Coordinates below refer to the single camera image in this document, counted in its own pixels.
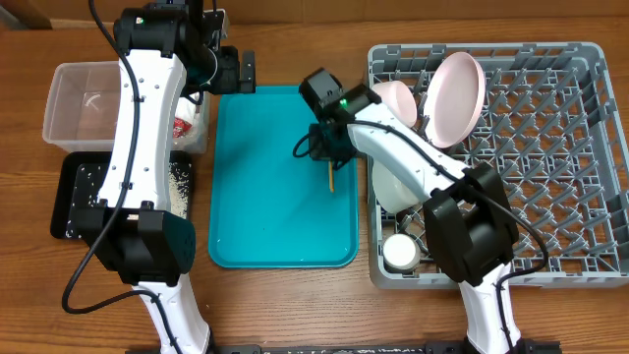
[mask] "white cup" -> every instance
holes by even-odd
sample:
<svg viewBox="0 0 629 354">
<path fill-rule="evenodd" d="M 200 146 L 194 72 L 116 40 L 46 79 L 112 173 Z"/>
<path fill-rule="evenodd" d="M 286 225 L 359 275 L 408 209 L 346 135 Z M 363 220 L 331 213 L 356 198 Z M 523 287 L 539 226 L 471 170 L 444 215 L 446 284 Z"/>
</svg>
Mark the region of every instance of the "white cup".
<svg viewBox="0 0 629 354">
<path fill-rule="evenodd" d="M 404 234 L 389 236 L 382 246 L 382 255 L 389 270 L 394 272 L 412 271 L 422 257 L 417 242 Z"/>
<path fill-rule="evenodd" d="M 390 213 L 397 213 L 420 202 L 402 181 L 377 160 L 373 161 L 372 185 L 378 202 Z"/>
</svg>

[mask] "pink plate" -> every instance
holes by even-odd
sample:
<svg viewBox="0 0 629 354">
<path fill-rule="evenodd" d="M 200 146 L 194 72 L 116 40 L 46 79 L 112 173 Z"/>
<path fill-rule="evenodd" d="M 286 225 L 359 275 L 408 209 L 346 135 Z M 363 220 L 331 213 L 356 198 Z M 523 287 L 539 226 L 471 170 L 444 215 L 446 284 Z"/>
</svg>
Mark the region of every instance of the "pink plate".
<svg viewBox="0 0 629 354">
<path fill-rule="evenodd" d="M 458 52 L 437 68 L 428 89 L 426 136 L 437 148 L 461 143 L 474 129 L 485 100 L 485 74 L 470 54 Z"/>
</svg>

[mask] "wood grain surface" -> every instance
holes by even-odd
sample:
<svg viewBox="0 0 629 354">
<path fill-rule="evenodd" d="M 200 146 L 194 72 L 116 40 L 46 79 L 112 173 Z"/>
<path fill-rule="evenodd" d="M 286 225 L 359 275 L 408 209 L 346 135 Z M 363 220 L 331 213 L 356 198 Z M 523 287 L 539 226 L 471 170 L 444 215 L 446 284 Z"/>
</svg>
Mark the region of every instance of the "wood grain surface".
<svg viewBox="0 0 629 354">
<path fill-rule="evenodd" d="M 41 14 L 53 27 L 71 26 L 73 22 L 77 25 L 76 21 L 91 22 L 86 0 L 0 2 L 30 9 L 29 14 Z M 100 18 L 105 22 L 115 21 L 127 7 L 141 7 L 146 2 L 95 1 Z M 218 0 L 217 5 L 227 10 L 229 21 L 234 25 L 629 15 L 626 0 Z M 205 1 L 204 6 L 211 9 L 211 1 Z"/>
<path fill-rule="evenodd" d="M 629 126 L 627 18 L 433 21 L 348 25 L 234 26 L 229 42 L 257 55 L 261 85 L 297 84 L 318 67 L 344 85 L 365 74 L 380 43 L 594 41 L 604 50 L 625 127 Z M 115 60 L 93 29 L 0 34 L 0 352 L 122 353 L 158 345 L 140 299 L 85 316 L 67 315 L 61 294 L 83 242 L 57 240 L 48 227 L 66 153 L 41 138 L 46 98 L 57 65 Z M 467 322 L 458 291 L 393 291 L 369 277 L 365 166 L 360 166 L 361 244 L 341 269 L 225 270 L 207 253 L 213 135 L 196 157 L 192 220 L 197 258 L 191 278 L 203 318 L 219 344 L 263 346 L 421 343 L 462 339 Z M 85 306 L 126 291 L 94 261 L 72 297 Z M 629 352 L 629 291 L 512 290 L 525 337 L 561 340 L 565 353 Z"/>
</svg>

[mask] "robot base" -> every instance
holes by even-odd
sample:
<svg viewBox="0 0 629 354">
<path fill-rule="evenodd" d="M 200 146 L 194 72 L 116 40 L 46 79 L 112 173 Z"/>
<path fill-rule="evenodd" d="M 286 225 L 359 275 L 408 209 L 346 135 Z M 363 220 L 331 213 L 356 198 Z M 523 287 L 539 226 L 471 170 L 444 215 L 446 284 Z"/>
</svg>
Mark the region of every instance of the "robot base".
<svg viewBox="0 0 629 354">
<path fill-rule="evenodd" d="M 260 348 L 257 345 L 234 345 L 215 347 L 210 345 L 206 354 L 478 354 L 479 352 L 463 341 L 435 341 L 425 345 L 380 345 L 338 347 L 285 347 Z M 515 348 L 517 354 L 561 354 L 559 342 L 535 342 L 520 339 Z M 128 351 L 127 354 L 159 354 L 159 349 Z"/>
</svg>

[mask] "wooden table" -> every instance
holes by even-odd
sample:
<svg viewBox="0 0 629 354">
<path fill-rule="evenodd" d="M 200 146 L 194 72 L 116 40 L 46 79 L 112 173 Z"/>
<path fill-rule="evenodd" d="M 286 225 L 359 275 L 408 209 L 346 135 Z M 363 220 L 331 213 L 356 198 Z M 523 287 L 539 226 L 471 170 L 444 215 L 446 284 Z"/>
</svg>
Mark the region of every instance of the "wooden table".
<svg viewBox="0 0 629 354">
<path fill-rule="evenodd" d="M 229 42 L 256 51 L 261 85 L 296 84 L 322 66 L 348 86 L 362 79 L 367 52 L 379 43 L 594 41 L 605 52 L 620 115 L 629 127 L 628 34 L 627 18 L 580 18 L 234 26 Z M 115 60 L 115 54 L 91 29 L 2 32 L 0 51 L 0 352 L 121 353 L 157 345 L 139 299 L 85 316 L 63 312 L 61 293 L 86 245 L 56 240 L 48 232 L 66 155 L 41 138 L 52 75 L 61 63 Z M 198 248 L 191 278 L 200 312 L 219 344 L 421 343 L 465 336 L 458 291 L 387 291 L 372 285 L 364 164 L 360 252 L 350 265 L 326 270 L 214 265 L 207 254 L 212 160 L 210 143 L 196 160 L 192 220 Z M 94 261 L 72 304 L 89 305 L 127 289 L 117 274 Z M 561 340 L 565 353 L 629 351 L 628 288 L 515 288 L 512 296 L 526 337 Z"/>
</svg>

